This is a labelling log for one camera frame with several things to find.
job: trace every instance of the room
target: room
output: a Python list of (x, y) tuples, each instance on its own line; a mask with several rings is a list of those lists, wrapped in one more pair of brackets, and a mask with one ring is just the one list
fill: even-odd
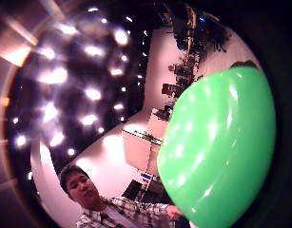
[[(226, 13), (230, 8), (232, 15)], [(57, 178), (70, 162), (84, 168), (106, 197), (123, 195), (132, 181), (149, 187), (159, 180), (157, 154), (149, 151), (158, 153), (180, 95), (246, 61), (271, 86), (277, 140), (264, 191), (233, 227), (267, 222), (280, 211), (288, 213), (276, 224), (292, 227), (292, 36), (277, 19), (265, 21), (262, 8), (202, 1), (1, 1), (0, 227), (74, 224), (81, 208)], [(240, 15), (244, 21), (234, 20)], [(255, 26), (252, 16), (262, 24)], [(221, 36), (205, 36), (193, 46), (198, 36), (189, 32), (207, 21), (218, 31), (210, 34)], [(190, 28), (186, 47), (176, 22)], [(278, 26), (282, 37), (274, 32)], [(263, 28), (274, 37), (270, 43)], [(288, 46), (274, 46), (281, 38)], [(170, 66), (182, 64), (190, 71), (179, 77)]]

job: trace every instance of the ceiling light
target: ceiling light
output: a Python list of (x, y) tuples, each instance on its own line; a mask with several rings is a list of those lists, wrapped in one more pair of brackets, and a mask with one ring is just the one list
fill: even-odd
[(70, 156), (73, 156), (73, 155), (75, 154), (75, 150), (72, 149), (72, 148), (70, 148), (70, 149), (68, 150), (68, 154), (69, 154)]
[(94, 89), (94, 88), (88, 88), (85, 90), (87, 96), (92, 100), (92, 101), (96, 101), (96, 100), (100, 100), (101, 99), (101, 93)]
[(51, 73), (46, 73), (40, 77), (39, 81), (46, 84), (62, 84), (68, 79), (68, 72), (62, 68), (58, 67), (54, 69)]
[(126, 61), (127, 61), (127, 56), (126, 56), (126, 55), (123, 55), (123, 56), (121, 57), (121, 59), (122, 59), (124, 62), (126, 62)]
[(116, 42), (119, 45), (126, 45), (127, 44), (127, 34), (122, 30), (116, 30), (114, 33), (114, 37)]
[(77, 29), (73, 26), (67, 26), (67, 25), (60, 24), (58, 27), (66, 35), (72, 35), (72, 34), (75, 34), (77, 32)]
[(104, 52), (101, 48), (95, 47), (95, 46), (87, 46), (85, 48), (85, 52), (87, 54), (89, 54), (90, 56), (94, 56), (94, 55), (99, 55), (99, 56), (103, 56)]
[(130, 17), (128, 17), (128, 16), (126, 16), (126, 19), (127, 19), (129, 22), (133, 22), (133, 20), (132, 20)]
[(98, 132), (101, 134), (101, 133), (103, 133), (105, 131), (105, 129), (103, 128), (103, 127), (99, 127), (98, 128)]
[(54, 107), (53, 103), (48, 103), (47, 106), (44, 108), (44, 118), (43, 122), (48, 122), (58, 116), (59, 112)]
[(26, 143), (26, 141), (26, 137), (24, 135), (20, 135), (16, 138), (15, 143), (18, 147), (21, 147)]
[(83, 125), (92, 125), (97, 120), (98, 120), (98, 118), (95, 115), (90, 114), (90, 115), (87, 115), (84, 118), (82, 118), (80, 122)]
[(98, 10), (99, 10), (99, 9), (98, 9), (98, 8), (95, 8), (95, 7), (88, 8), (88, 11), (89, 11), (89, 12), (98, 11)]
[(115, 106), (114, 106), (114, 109), (115, 110), (120, 110), (120, 109), (123, 109), (124, 108), (124, 106), (122, 105), (122, 104), (116, 104)]
[(114, 68), (110, 71), (110, 74), (113, 76), (122, 75), (124, 72), (120, 68)]
[(19, 122), (19, 118), (14, 117), (14, 118), (12, 119), (12, 122), (13, 122), (14, 124), (17, 124), (17, 123)]
[(51, 48), (43, 48), (40, 53), (50, 60), (52, 60), (55, 56), (54, 51)]
[(65, 138), (64, 134), (62, 132), (59, 132), (52, 137), (49, 145), (51, 147), (56, 146), (56, 145), (60, 144), (64, 138)]
[(32, 178), (32, 172), (29, 172), (28, 173), (28, 180), (31, 180), (31, 178)]

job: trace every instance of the green balloon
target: green balloon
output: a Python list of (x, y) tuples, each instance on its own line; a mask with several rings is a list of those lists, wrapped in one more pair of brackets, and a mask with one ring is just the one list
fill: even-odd
[(262, 187), (275, 134), (262, 73), (234, 67), (205, 77), (174, 106), (157, 159), (163, 185), (199, 228), (229, 227)]

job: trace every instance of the man's hair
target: man's hair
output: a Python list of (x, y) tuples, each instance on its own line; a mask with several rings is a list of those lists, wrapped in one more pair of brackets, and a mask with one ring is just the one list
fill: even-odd
[(88, 174), (82, 168), (80, 168), (78, 165), (76, 165), (76, 164), (66, 165), (61, 170), (61, 172), (59, 174), (59, 181), (60, 181), (60, 185), (61, 185), (63, 191), (65, 191), (67, 194), (68, 194), (67, 178), (68, 178), (68, 175), (71, 173), (81, 173), (89, 178)]

